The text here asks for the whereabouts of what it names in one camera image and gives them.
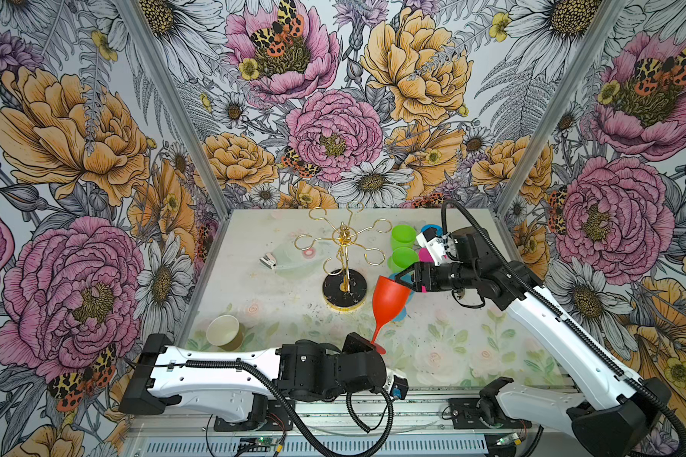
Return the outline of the blue wine glass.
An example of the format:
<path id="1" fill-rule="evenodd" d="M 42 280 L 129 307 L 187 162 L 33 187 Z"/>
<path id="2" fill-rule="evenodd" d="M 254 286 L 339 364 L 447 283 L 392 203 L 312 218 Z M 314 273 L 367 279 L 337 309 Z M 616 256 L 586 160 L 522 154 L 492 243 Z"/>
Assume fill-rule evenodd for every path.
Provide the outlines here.
<path id="1" fill-rule="evenodd" d="M 389 278 L 390 278 L 392 281 L 394 281 L 394 279 L 396 279 L 396 275 L 395 275 L 394 273 L 392 273 L 392 274 L 389 276 Z M 415 294 L 415 293 L 414 293 L 413 291 L 410 291 L 410 294 L 409 294 L 408 299 L 407 299 L 407 301 L 406 301 L 406 305 L 408 305 L 408 304 L 411 302 L 411 300 L 412 300 L 414 294 Z M 392 322 L 393 322 L 393 323 L 399 323 L 399 322 L 403 321 L 406 317 L 407 317 L 407 308 L 406 308 L 406 307 L 403 307 L 402 310 L 400 310 L 400 313 L 392 320 Z"/>
<path id="2" fill-rule="evenodd" d="M 436 236 L 442 236 L 442 234 L 443 234 L 442 227 L 438 226 L 438 225 L 433 225 L 433 224 L 426 225 L 421 229 L 421 232 L 425 233 L 427 230 L 434 230 L 434 232 L 436 233 Z"/>

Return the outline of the green wine glass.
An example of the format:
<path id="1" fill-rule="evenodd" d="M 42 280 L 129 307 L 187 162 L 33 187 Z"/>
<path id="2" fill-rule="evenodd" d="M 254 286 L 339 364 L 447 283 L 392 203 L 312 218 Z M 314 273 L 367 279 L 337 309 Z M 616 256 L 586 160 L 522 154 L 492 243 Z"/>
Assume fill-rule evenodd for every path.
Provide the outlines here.
<path id="1" fill-rule="evenodd" d="M 393 250 L 387 261 L 388 268 L 393 273 L 403 272 L 406 268 L 419 261 L 417 251 L 412 248 L 400 247 Z"/>
<path id="2" fill-rule="evenodd" d="M 406 224 L 392 228 L 390 244 L 393 251 L 400 248 L 411 249 L 417 243 L 418 231 Z"/>

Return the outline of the red wine glass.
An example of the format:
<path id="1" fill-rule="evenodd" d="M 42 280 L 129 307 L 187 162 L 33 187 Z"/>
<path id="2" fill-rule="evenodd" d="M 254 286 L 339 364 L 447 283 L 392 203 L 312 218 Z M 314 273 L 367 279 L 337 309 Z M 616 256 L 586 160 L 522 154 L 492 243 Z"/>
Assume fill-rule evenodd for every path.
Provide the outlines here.
<path id="1" fill-rule="evenodd" d="M 392 280 L 389 277 L 379 276 L 372 298 L 373 317 L 375 318 L 375 332 L 371 343 L 381 355 L 386 353 L 385 348 L 377 343 L 377 338 L 382 329 L 392 322 L 405 308 L 410 295 L 413 292 Z"/>

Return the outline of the pink wine glass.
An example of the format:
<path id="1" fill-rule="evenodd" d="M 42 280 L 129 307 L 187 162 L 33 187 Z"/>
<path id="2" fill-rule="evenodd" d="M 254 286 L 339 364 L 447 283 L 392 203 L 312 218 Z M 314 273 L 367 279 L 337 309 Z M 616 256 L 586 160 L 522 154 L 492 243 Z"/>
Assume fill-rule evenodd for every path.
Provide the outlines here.
<path id="1" fill-rule="evenodd" d="M 433 259 L 432 255 L 430 255 L 428 249 L 426 249 L 426 248 L 420 249 L 417 253 L 418 253 L 418 260 L 420 262 L 424 262 L 424 263 L 434 262 L 434 259 Z"/>

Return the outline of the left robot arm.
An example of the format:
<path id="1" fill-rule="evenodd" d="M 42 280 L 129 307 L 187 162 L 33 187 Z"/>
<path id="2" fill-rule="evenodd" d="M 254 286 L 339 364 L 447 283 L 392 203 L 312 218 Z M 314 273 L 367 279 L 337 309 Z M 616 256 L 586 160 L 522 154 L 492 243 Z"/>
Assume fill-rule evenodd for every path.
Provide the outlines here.
<path id="1" fill-rule="evenodd" d="M 299 340 L 255 352 L 199 352 L 175 346 L 163 333 L 148 337 L 119 404 L 131 415 L 184 407 L 228 424 L 260 420 L 269 400 L 330 402 L 341 395 L 384 391 L 401 400 L 405 379 L 386 367 L 374 345 L 348 334 L 339 350 Z"/>

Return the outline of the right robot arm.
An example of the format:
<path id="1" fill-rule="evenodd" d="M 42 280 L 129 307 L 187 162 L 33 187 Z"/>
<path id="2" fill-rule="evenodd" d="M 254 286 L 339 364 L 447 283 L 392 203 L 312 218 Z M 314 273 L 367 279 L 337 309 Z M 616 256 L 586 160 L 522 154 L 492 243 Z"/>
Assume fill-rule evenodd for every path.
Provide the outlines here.
<path id="1" fill-rule="evenodd" d="M 572 436 L 590 455 L 627 456 L 660 419 L 673 420 L 669 388 L 606 352 L 528 267 L 505 259 L 487 232 L 468 227 L 440 236 L 429 228 L 417 245 L 430 261 L 405 268 L 396 283 L 415 292 L 476 291 L 530 331 L 577 386 L 576 393 L 558 393 L 501 376 L 479 392 L 482 422 L 536 423 Z"/>

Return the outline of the gold wine glass rack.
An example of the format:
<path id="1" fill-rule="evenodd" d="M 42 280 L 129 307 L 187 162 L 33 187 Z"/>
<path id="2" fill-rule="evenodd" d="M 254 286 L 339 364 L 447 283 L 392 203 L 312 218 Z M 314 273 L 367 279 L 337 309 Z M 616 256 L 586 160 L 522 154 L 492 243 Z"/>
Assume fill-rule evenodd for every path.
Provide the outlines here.
<path id="1" fill-rule="evenodd" d="M 360 249 L 368 266 L 378 267 L 385 263 L 386 254 L 379 248 L 367 248 L 359 242 L 363 234 L 375 232 L 388 234 L 394 228 L 391 221 L 379 218 L 366 228 L 354 228 L 354 217 L 364 211 L 362 202 L 349 203 L 346 207 L 348 219 L 333 223 L 328 219 L 328 210 L 320 206 L 308 210 L 308 217 L 316 222 L 324 222 L 331 229 L 327 236 L 315 237 L 303 233 L 295 238 L 293 246 L 301 253 L 312 252 L 317 244 L 330 242 L 335 247 L 333 256 L 323 262 L 325 278 L 322 294 L 326 304 L 337 312 L 350 312 L 360 308 L 368 293 L 368 283 L 362 273 L 351 268 L 350 250 Z"/>

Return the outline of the brown paper cup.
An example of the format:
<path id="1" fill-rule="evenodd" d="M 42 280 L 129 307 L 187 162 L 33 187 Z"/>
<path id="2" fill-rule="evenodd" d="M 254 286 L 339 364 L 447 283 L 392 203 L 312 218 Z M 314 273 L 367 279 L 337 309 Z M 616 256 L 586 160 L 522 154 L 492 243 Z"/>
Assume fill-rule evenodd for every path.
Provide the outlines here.
<path id="1" fill-rule="evenodd" d="M 225 352 L 235 352 L 243 342 L 241 324 L 232 315 L 221 315 L 209 323 L 206 339 L 209 344 Z"/>

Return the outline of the aluminium front rail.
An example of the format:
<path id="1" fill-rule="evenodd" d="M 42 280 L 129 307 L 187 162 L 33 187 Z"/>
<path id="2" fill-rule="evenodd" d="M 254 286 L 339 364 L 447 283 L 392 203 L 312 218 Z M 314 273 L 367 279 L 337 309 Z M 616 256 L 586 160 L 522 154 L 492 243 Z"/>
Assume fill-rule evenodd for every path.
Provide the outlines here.
<path id="1" fill-rule="evenodd" d="M 386 430 L 384 400 L 356 394 L 354 411 L 369 427 L 365 432 L 350 417 L 344 398 L 331 403 L 297 405 L 308 429 L 330 451 L 347 456 L 387 438 L 380 456 L 584 456 L 577 440 L 550 428 L 518 422 L 510 428 L 455 428 L 448 402 L 469 399 L 468 390 L 412 390 L 394 402 L 394 424 Z M 123 456 L 314 456 L 316 450 L 297 427 L 281 431 L 264 426 L 253 431 L 219 431 L 209 414 L 186 409 L 133 421 Z"/>

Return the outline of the right aluminium corner post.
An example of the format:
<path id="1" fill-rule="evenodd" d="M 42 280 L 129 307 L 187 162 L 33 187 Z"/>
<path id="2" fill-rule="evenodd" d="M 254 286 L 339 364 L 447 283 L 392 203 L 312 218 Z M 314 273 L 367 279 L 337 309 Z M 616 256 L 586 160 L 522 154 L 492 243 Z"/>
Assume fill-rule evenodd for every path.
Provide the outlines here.
<path id="1" fill-rule="evenodd" d="M 554 96 L 550 99 L 520 162 L 516 165 L 512 177 L 497 201 L 495 207 L 497 216 L 504 216 L 511 202 L 520 193 L 531 169 L 547 145 L 560 114 L 568 106 L 569 97 L 577 89 L 577 85 L 584 78 L 591 63 L 603 49 L 604 43 L 615 23 L 617 23 L 625 4 L 626 1 L 603 1 L 601 3 L 593 24 L 590 26 L 584 41 L 577 48 L 574 60 L 566 65 L 562 80 L 556 87 Z"/>

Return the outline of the aluminium corner post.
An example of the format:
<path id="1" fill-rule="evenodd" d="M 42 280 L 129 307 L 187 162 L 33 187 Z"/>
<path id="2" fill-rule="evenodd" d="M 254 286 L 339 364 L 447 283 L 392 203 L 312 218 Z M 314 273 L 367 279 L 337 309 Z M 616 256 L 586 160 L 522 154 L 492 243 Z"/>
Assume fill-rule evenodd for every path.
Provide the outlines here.
<path id="1" fill-rule="evenodd" d="M 617 23 L 625 4 L 626 1 L 603 1 L 601 3 L 593 24 L 590 26 L 584 41 L 577 48 L 574 60 L 566 65 L 562 80 L 556 87 L 554 96 L 550 99 L 520 162 L 516 165 L 512 177 L 497 201 L 495 207 L 497 216 L 504 216 L 511 202 L 520 193 L 531 169 L 547 145 L 560 114 L 568 106 L 569 97 L 577 89 L 577 85 L 584 78 L 591 63 L 603 49 L 604 43 L 615 23 Z"/>
<path id="2" fill-rule="evenodd" d="M 148 75 L 154 81 L 156 89 L 161 95 L 180 138 L 186 146 L 199 176 L 205 185 L 215 210 L 223 222 L 230 219 L 231 210 L 219 187 L 210 162 L 202 150 L 201 141 L 196 129 L 188 116 L 180 94 L 177 91 L 173 76 L 165 63 L 165 53 L 156 43 L 149 24 L 137 1 L 119 1 L 118 11 L 129 29 L 131 40 L 135 43 Z"/>

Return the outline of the left aluminium corner post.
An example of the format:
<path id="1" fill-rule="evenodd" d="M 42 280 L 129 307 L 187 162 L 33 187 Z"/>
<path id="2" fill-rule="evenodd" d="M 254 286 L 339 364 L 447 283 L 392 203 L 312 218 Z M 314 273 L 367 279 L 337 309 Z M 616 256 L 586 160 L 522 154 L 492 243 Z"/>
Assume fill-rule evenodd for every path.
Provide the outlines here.
<path id="1" fill-rule="evenodd" d="M 131 40 L 135 43 L 148 75 L 154 81 L 156 89 L 161 95 L 180 138 L 186 146 L 199 176 L 205 185 L 215 210 L 223 222 L 230 219 L 231 210 L 219 187 L 210 162 L 202 150 L 201 141 L 196 129 L 188 116 L 180 94 L 177 91 L 173 76 L 165 63 L 165 53 L 156 43 L 149 24 L 137 1 L 119 1 L 118 11 L 129 29 Z"/>

